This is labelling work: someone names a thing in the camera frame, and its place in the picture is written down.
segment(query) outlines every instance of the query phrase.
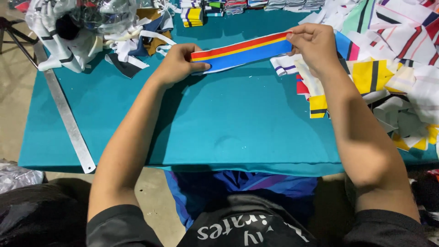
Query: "green fabric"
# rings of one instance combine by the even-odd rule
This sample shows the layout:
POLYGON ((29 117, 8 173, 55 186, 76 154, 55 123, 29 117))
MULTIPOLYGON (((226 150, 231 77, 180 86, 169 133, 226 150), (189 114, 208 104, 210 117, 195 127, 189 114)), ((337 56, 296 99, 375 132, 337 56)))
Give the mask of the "green fabric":
POLYGON ((347 35, 350 31, 364 33, 370 25, 375 0, 362 0, 352 9, 343 23, 342 34, 347 35))
POLYGON ((221 3, 209 3, 209 6, 215 7, 215 8, 221 8, 221 3))

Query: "teal table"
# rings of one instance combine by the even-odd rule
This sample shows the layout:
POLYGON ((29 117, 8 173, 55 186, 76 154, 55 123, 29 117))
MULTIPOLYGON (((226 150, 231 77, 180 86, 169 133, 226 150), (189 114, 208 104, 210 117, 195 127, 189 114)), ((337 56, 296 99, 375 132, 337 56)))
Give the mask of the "teal table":
MULTIPOLYGON (((308 13, 247 11, 208 18, 184 28, 175 17, 173 39, 202 49, 284 31, 308 13)), ((101 53, 92 69, 55 69, 95 163, 161 55, 150 67, 124 77, 101 53)), ((233 169, 321 176, 343 171, 327 118, 310 119, 309 103, 296 95, 295 76, 278 77, 268 59, 221 73, 190 76, 163 100, 147 165, 173 171, 233 169)), ((407 165, 437 161, 434 146, 403 153, 407 165)), ((19 159, 23 167, 82 172, 43 73, 38 72, 19 159)))

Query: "person's right hand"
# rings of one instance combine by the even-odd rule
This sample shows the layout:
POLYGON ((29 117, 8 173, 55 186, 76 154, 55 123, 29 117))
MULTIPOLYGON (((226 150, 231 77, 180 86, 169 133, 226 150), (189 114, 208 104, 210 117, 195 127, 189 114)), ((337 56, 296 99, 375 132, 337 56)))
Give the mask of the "person's right hand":
POLYGON ((311 74, 321 78, 341 64, 337 58, 334 30, 329 25, 305 23, 290 28, 288 41, 293 44, 289 54, 302 54, 311 74))

